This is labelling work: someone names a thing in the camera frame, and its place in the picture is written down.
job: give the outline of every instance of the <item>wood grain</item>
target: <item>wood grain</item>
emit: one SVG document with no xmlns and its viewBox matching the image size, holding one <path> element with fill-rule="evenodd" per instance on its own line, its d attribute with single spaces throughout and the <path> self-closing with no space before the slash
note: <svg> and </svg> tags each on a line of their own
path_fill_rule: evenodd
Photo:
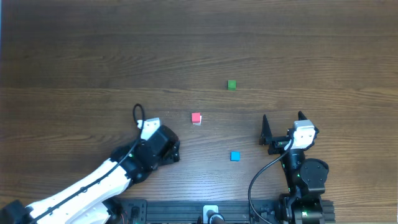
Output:
<svg viewBox="0 0 398 224">
<path fill-rule="evenodd" d="M 298 110 L 320 129 L 339 222 L 396 222 L 398 2 L 2 2 L 0 207 L 55 194 L 137 134 L 142 103 L 180 139 L 182 160 L 125 198 L 246 200 Z M 227 91 L 227 80 L 238 89 Z M 202 126 L 190 113 L 203 115 Z M 241 161 L 230 162 L 229 152 Z M 255 198 L 286 193 L 279 166 Z"/>
</svg>

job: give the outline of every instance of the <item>green cube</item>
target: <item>green cube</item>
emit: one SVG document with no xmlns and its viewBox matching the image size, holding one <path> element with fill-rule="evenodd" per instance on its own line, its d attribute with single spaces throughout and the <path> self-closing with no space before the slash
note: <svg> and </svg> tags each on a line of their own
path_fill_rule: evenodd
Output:
<svg viewBox="0 0 398 224">
<path fill-rule="evenodd" d="M 228 90 L 236 90 L 236 80 L 228 80 Z"/>
</svg>

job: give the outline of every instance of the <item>red cube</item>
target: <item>red cube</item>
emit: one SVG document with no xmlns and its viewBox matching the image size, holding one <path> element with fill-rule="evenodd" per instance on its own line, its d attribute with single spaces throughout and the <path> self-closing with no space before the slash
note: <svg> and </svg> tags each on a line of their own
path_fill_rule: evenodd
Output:
<svg viewBox="0 0 398 224">
<path fill-rule="evenodd" d="M 192 123 L 193 124 L 200 123 L 200 113 L 192 113 Z"/>
</svg>

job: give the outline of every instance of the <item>black cable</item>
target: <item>black cable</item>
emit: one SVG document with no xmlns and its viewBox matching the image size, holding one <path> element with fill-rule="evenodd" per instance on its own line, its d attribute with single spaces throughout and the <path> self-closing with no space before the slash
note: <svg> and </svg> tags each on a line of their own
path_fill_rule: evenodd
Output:
<svg viewBox="0 0 398 224">
<path fill-rule="evenodd" d="M 44 216 L 52 213 L 55 209 L 58 209 L 59 207 L 61 207 L 64 203 L 67 203 L 70 199 L 76 197 L 77 195 L 84 193 L 87 191 L 87 189 L 89 189 L 90 187 L 94 186 L 95 184 L 101 182 L 103 179 L 105 179 L 105 177 L 107 177 L 108 175 L 110 175 L 116 168 L 118 168 L 120 166 L 120 164 L 122 162 L 124 162 L 127 157 L 129 157 L 129 155 L 133 152 L 134 148 L 137 146 L 137 144 L 141 143 L 141 134 L 142 134 L 142 130 L 144 129 L 144 121 L 145 121 L 145 112 L 144 112 L 144 108 L 137 103 L 136 105 L 134 105 L 133 109 L 132 109 L 132 117 L 134 119 L 134 122 L 136 124 L 138 124 L 137 119 L 136 119 L 136 108 L 140 107 L 141 109 L 141 116 L 142 116 L 142 124 L 141 124 L 141 130 L 139 132 L 139 135 L 137 137 L 137 139 L 134 141 L 132 147 L 130 148 L 129 152 L 111 169 L 109 170 L 106 174 L 104 174 L 102 177 L 98 178 L 96 181 L 92 182 L 91 184 L 82 187 L 80 190 L 76 191 L 74 194 L 72 194 L 71 196 L 65 198 L 64 200 L 62 200 L 60 203 L 54 205 L 53 207 L 50 207 L 47 211 L 45 211 L 44 213 L 42 213 L 41 215 L 37 216 L 36 218 L 34 218 L 32 221 L 30 221 L 29 224 L 35 224 L 38 220 L 40 220 L 41 218 L 43 218 Z"/>
<path fill-rule="evenodd" d="M 276 162 L 280 161 L 284 156 L 286 156 L 287 153 L 289 153 L 289 151 L 291 150 L 292 146 L 294 143 L 294 138 L 292 139 L 292 142 L 290 144 L 290 146 L 287 148 L 287 150 L 280 155 L 278 158 L 274 159 L 272 162 L 268 163 L 265 167 L 263 167 L 259 172 L 257 172 L 257 174 L 253 177 L 253 179 L 250 182 L 249 185 L 249 190 L 248 190 L 248 197 L 249 197 L 249 204 L 251 209 L 253 209 L 253 212 L 265 223 L 267 224 L 273 224 L 270 221 L 266 220 L 265 218 L 263 218 L 260 214 L 258 214 L 258 212 L 256 211 L 256 209 L 254 208 L 253 202 L 251 201 L 251 188 L 253 187 L 254 182 L 256 181 L 256 179 L 260 176 L 260 174 L 262 174 L 266 169 L 268 169 L 270 166 L 274 165 Z"/>
</svg>

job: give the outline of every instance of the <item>cube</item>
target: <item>cube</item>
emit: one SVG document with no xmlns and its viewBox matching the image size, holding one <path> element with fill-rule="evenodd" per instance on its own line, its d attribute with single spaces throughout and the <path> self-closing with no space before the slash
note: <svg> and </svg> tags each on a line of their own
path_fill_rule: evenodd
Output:
<svg viewBox="0 0 398 224">
<path fill-rule="evenodd" d="M 240 161 L 241 153 L 240 152 L 231 152 L 231 161 Z"/>
<path fill-rule="evenodd" d="M 200 113 L 192 113 L 192 124 L 200 124 L 201 116 Z"/>
<path fill-rule="evenodd" d="M 228 80 L 228 90 L 236 90 L 236 80 Z"/>
</svg>

